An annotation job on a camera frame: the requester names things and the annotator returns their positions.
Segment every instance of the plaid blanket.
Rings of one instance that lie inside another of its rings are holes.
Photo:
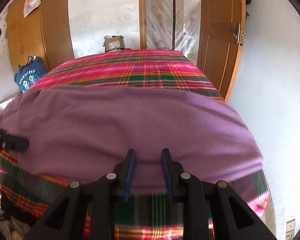
[[[223,101],[209,80],[180,52],[124,50],[63,63],[39,79],[30,89],[54,85],[142,86],[183,89]],[[0,151],[0,184],[11,202],[40,217],[69,181],[25,171],[7,151]],[[231,183],[248,205],[262,215],[269,197],[263,171]],[[115,206],[116,239],[179,239],[183,235],[182,204],[172,204],[167,195],[133,196]],[[89,235],[87,216],[85,235]]]

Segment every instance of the black clamp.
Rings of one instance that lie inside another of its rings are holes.
[[[8,134],[5,130],[0,129],[0,150],[14,150],[24,152],[29,147],[29,140],[21,136]]]
[[[275,237],[239,195],[225,182],[200,181],[172,161],[162,150],[162,170],[172,202],[184,203],[184,240],[208,240],[209,201],[216,240],[275,240]],[[124,162],[96,182],[72,182],[31,228],[25,240],[79,240],[92,201],[90,240],[114,239],[113,207],[127,201],[136,165],[136,152],[128,151]]]
[[[25,240],[82,239],[85,217],[92,201],[90,239],[114,239],[113,205],[127,201],[136,165],[136,152],[130,149],[124,162],[95,182],[72,182],[38,219]]]
[[[161,165],[172,202],[184,202],[184,240],[209,238],[209,201],[215,240],[275,240],[260,218],[225,181],[201,181],[184,172],[181,163],[171,159],[168,149],[161,152]]]

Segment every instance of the metal rivet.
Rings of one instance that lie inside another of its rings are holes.
[[[109,173],[109,174],[107,174],[107,179],[115,179],[115,177],[116,177],[117,175],[115,174],[115,173]]]
[[[221,180],[218,182],[218,186],[221,188],[225,188],[228,186],[228,183],[226,183],[225,181]]]
[[[79,187],[79,185],[80,185],[79,182],[73,181],[73,182],[71,182],[70,187],[71,187],[71,188],[76,188],[76,187]]]
[[[181,174],[181,178],[183,178],[183,179],[189,179],[190,177],[191,177],[191,175],[187,172],[184,172]]]

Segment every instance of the white wall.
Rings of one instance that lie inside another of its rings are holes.
[[[20,93],[18,86],[14,82],[14,72],[12,71],[11,61],[7,43],[7,7],[0,14],[0,103],[12,96]]]
[[[122,35],[126,48],[140,49],[139,0],[69,0],[76,58],[104,52],[106,35]]]
[[[252,0],[242,59],[229,103],[264,156],[277,238],[300,228],[300,16],[288,0]]]

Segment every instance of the purple fleece blanket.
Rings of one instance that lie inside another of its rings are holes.
[[[227,103],[181,90],[55,86],[16,98],[0,128],[28,137],[15,156],[32,174],[88,183],[137,152],[134,193],[165,192],[161,150],[185,171],[212,183],[262,169],[262,155]]]

